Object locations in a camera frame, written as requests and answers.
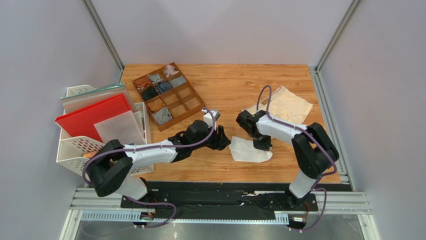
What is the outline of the white underwear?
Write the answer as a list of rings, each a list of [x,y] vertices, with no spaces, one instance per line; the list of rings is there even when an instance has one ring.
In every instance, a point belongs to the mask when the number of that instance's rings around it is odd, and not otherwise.
[[[269,161],[273,153],[271,151],[259,150],[254,148],[252,140],[246,140],[233,136],[228,146],[232,158],[236,162],[263,163]]]

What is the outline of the beige boxer shorts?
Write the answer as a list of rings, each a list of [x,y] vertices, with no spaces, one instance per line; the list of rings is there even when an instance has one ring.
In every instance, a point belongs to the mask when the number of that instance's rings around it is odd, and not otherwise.
[[[271,92],[268,112],[281,120],[302,124],[312,108],[313,104],[281,85]]]

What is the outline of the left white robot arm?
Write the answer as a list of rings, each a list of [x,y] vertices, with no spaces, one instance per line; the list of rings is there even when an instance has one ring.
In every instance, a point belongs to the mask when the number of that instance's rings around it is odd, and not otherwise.
[[[186,130],[157,143],[126,145],[117,139],[111,140],[84,165],[82,177],[98,197],[117,193],[140,200],[149,189],[144,180],[130,175],[132,170],[159,163],[177,163],[200,148],[222,151],[230,144],[222,125],[196,120]]]

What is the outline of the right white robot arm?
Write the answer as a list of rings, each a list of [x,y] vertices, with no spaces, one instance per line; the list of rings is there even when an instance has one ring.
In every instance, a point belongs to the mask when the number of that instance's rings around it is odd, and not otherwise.
[[[299,172],[288,190],[294,199],[305,198],[326,175],[328,169],[337,171],[336,161],[340,154],[319,123],[290,123],[273,117],[265,110],[254,114],[244,110],[238,114],[236,122],[253,139],[253,147],[256,150],[270,150],[272,138],[293,147]]]

